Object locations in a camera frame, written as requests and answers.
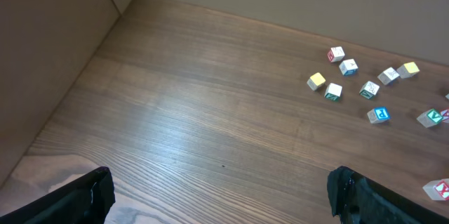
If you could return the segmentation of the green side picture block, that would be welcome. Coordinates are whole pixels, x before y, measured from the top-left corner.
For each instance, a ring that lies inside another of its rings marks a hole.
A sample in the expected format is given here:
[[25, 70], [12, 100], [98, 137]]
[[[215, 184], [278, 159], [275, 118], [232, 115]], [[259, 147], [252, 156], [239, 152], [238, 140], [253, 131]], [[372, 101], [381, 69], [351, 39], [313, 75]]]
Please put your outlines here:
[[372, 99], [377, 95], [377, 92], [379, 91], [380, 86], [372, 81], [367, 81], [359, 91], [359, 94], [363, 96], [366, 99]]

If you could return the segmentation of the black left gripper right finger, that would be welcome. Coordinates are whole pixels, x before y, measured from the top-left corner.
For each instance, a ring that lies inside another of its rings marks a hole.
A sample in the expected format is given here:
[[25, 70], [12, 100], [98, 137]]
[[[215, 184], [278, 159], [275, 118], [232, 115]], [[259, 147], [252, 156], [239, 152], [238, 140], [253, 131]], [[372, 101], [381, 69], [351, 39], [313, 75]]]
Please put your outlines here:
[[448, 218], [340, 166], [328, 174], [332, 216], [342, 224], [448, 224]]

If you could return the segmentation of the red Y letter block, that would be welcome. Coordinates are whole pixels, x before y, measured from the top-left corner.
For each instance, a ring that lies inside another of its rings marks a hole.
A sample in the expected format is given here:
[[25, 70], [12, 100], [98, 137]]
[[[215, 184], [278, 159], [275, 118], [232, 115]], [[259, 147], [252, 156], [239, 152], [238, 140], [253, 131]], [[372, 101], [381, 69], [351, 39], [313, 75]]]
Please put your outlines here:
[[434, 201], [448, 201], [448, 179], [433, 180], [422, 187], [430, 199]]

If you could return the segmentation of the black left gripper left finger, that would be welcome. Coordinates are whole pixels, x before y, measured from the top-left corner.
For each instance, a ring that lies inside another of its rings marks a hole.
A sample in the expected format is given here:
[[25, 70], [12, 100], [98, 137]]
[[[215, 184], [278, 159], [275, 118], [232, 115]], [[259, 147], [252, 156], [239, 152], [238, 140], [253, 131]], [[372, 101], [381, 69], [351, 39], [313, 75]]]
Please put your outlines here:
[[47, 195], [1, 217], [2, 224], [103, 224], [115, 203], [112, 173], [100, 166]]

